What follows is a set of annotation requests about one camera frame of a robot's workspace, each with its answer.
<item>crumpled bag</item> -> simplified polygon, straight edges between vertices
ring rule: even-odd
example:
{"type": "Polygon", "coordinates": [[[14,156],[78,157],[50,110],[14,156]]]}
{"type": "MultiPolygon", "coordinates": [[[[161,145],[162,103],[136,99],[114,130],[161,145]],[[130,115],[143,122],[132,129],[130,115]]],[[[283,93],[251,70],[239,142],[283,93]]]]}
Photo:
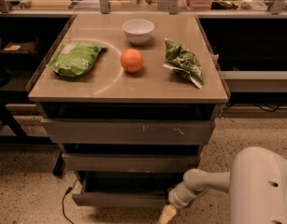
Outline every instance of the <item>crumpled bag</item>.
{"type": "Polygon", "coordinates": [[[188,50],[187,45],[165,39],[164,67],[173,70],[180,77],[193,82],[197,88],[202,89],[201,65],[196,56],[188,50]]]}
{"type": "Polygon", "coordinates": [[[87,42],[63,43],[47,66],[59,77],[80,77],[93,67],[98,54],[106,48],[104,45],[87,42]]]}

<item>drawer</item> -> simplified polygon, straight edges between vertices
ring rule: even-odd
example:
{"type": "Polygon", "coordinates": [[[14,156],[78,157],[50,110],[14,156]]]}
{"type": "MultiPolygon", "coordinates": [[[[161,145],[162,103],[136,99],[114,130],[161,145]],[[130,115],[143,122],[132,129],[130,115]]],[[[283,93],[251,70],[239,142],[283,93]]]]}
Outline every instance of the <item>drawer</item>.
{"type": "Polygon", "coordinates": [[[43,119],[54,143],[83,144],[206,144],[211,120],[43,119]]]}
{"type": "Polygon", "coordinates": [[[220,71],[230,92],[287,92],[287,71],[220,71]]]}
{"type": "Polygon", "coordinates": [[[80,194],[72,198],[79,206],[163,208],[167,190],[182,174],[127,174],[87,172],[80,194]]]}
{"type": "Polygon", "coordinates": [[[127,173],[176,173],[197,167],[199,158],[189,155],[64,154],[68,170],[127,173]]]}

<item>green chip bag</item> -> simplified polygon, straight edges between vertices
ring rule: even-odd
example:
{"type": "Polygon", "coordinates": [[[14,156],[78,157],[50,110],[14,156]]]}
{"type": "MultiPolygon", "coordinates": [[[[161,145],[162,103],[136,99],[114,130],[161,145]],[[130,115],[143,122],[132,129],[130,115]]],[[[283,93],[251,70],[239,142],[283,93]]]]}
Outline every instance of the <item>green chip bag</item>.
{"type": "Polygon", "coordinates": [[[187,45],[165,39],[164,67],[178,73],[180,77],[192,81],[197,88],[203,87],[201,65],[196,56],[188,50],[187,45]]]}
{"type": "Polygon", "coordinates": [[[86,42],[63,43],[47,66],[59,77],[80,77],[87,73],[106,46],[86,42]]]}

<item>floor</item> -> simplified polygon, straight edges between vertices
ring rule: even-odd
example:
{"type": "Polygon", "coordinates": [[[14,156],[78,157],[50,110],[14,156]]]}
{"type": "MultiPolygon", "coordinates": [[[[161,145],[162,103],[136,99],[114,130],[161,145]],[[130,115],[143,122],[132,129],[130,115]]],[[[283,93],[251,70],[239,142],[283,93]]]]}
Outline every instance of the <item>floor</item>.
{"type": "MultiPolygon", "coordinates": [[[[31,135],[44,135],[39,116],[16,116],[31,135]]],[[[10,133],[0,126],[0,134],[10,133]]],[[[229,171],[236,154],[244,147],[269,148],[287,159],[287,110],[265,112],[259,108],[225,110],[202,153],[199,168],[207,172],[229,171]]],[[[161,210],[78,207],[72,200],[79,193],[73,173],[54,176],[57,146],[0,145],[0,224],[157,223],[161,210]]],[[[190,208],[180,210],[171,224],[227,224],[228,194],[210,190],[190,208]]]]}

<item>chip bag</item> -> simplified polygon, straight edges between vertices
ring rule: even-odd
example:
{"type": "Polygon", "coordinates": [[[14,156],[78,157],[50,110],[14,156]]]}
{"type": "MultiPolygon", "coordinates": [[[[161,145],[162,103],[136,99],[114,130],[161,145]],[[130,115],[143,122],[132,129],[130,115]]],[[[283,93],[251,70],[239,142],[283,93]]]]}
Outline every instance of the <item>chip bag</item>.
{"type": "Polygon", "coordinates": [[[80,77],[87,73],[102,50],[107,47],[94,43],[63,43],[56,56],[47,66],[59,77],[80,77]]]}
{"type": "Polygon", "coordinates": [[[187,45],[165,39],[164,67],[178,73],[180,77],[192,81],[197,88],[203,87],[201,65],[196,56],[188,50],[187,45]]]}

